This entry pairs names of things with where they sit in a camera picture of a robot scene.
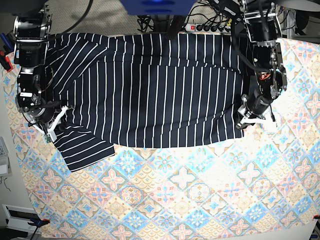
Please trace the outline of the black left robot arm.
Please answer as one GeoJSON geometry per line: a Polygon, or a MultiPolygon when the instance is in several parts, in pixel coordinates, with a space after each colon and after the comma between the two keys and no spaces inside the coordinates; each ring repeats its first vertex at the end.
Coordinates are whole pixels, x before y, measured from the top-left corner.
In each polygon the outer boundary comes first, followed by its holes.
{"type": "Polygon", "coordinates": [[[276,4],[272,0],[241,0],[239,12],[231,22],[231,42],[239,58],[254,72],[253,89],[241,97],[237,110],[236,127],[240,130],[254,124],[262,124],[271,129],[277,127],[271,104],[283,91],[287,90],[287,73],[283,64],[281,46],[277,42],[282,37],[276,4]],[[252,44],[252,56],[247,57],[238,44],[236,23],[244,25],[252,44]]]}

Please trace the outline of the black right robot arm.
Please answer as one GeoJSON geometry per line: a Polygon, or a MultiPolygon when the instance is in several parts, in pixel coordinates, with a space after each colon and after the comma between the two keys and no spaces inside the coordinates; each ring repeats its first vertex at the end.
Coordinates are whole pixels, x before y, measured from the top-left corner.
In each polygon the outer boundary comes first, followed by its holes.
{"type": "Polygon", "coordinates": [[[69,109],[54,101],[49,91],[54,78],[52,67],[46,63],[51,24],[52,16],[44,5],[39,12],[16,17],[13,28],[14,63],[20,66],[15,103],[46,144],[57,140],[55,129],[69,109]]]}

